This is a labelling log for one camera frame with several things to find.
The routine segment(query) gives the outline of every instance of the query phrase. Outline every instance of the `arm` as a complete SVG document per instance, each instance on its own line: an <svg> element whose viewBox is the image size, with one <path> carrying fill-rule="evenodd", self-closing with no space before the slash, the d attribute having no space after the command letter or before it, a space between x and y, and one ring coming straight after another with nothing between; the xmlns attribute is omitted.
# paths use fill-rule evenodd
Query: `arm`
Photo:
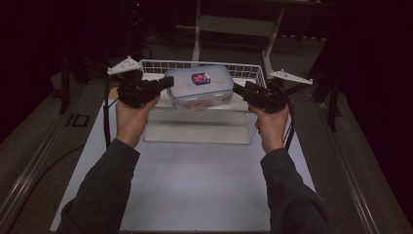
<svg viewBox="0 0 413 234"><path fill-rule="evenodd" d="M267 184L272 233L328 233L327 214L317 194L307 187L284 148L261 160Z"/></svg>
<svg viewBox="0 0 413 234"><path fill-rule="evenodd" d="M261 167L267 184L272 233L328 233L325 209L317 194L307 187L283 146L288 107L267 114L250 105L266 156Z"/></svg>
<svg viewBox="0 0 413 234"><path fill-rule="evenodd" d="M114 139L61 212L57 233L118 233L139 153Z"/></svg>
<svg viewBox="0 0 413 234"><path fill-rule="evenodd" d="M118 233L131 192L131 179L139 143L149 111L158 102L142 108L116 104L117 135L103 156L89 170L76 197L61 213L57 233Z"/></svg>

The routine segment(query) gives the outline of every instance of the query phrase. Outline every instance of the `wire basket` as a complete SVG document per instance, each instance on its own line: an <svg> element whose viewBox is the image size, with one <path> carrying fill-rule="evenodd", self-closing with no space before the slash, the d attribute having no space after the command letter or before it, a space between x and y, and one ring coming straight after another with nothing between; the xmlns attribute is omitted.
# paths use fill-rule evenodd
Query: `wire basket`
<svg viewBox="0 0 413 234"><path fill-rule="evenodd" d="M233 78L253 79L257 85L267 88L261 66L240 63L223 63L209 61L182 61L182 60L152 60L143 59L139 62L143 73L164 74L173 69L191 68L220 64L227 67Z"/></svg>
<svg viewBox="0 0 413 234"><path fill-rule="evenodd" d="M265 78L259 65L143 59L139 62L139 69L145 75L155 75L161 78L172 69L214 64L224 65L233 79L247 79L266 88ZM173 111L155 108L149 116L144 139L148 141L250 144L256 132L256 118L255 114L246 110Z"/></svg>

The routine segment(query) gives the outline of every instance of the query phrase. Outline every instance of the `white table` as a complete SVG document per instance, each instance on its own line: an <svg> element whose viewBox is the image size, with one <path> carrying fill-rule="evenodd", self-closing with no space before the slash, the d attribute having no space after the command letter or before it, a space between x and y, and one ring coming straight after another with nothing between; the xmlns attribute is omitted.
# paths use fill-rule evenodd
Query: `white table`
<svg viewBox="0 0 413 234"><path fill-rule="evenodd" d="M116 134L115 108L110 108ZM121 231L254 232L270 230L261 138L250 145L167 143L142 140ZM51 226L77 193L86 173L105 151L102 109ZM305 183L314 185L297 135L289 152Z"/></svg>

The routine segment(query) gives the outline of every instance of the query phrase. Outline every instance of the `dark sleeve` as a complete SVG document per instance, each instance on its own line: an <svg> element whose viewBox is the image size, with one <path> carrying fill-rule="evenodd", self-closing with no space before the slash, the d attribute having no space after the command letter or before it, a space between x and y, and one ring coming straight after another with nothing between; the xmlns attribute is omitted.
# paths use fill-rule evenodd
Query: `dark sleeve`
<svg viewBox="0 0 413 234"><path fill-rule="evenodd" d="M271 211L271 233L329 233L318 195L307 187L285 149L261 160Z"/></svg>
<svg viewBox="0 0 413 234"><path fill-rule="evenodd" d="M119 233L139 153L114 139L61 212L57 233Z"/></svg>

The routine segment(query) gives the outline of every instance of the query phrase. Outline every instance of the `container lid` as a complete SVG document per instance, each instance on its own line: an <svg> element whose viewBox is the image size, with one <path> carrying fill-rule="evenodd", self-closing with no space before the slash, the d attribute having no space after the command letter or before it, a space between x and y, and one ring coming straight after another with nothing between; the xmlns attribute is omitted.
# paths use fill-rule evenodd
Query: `container lid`
<svg viewBox="0 0 413 234"><path fill-rule="evenodd" d="M169 94L175 98L232 91L234 87L228 69L220 64L169 70L165 75L173 76Z"/></svg>

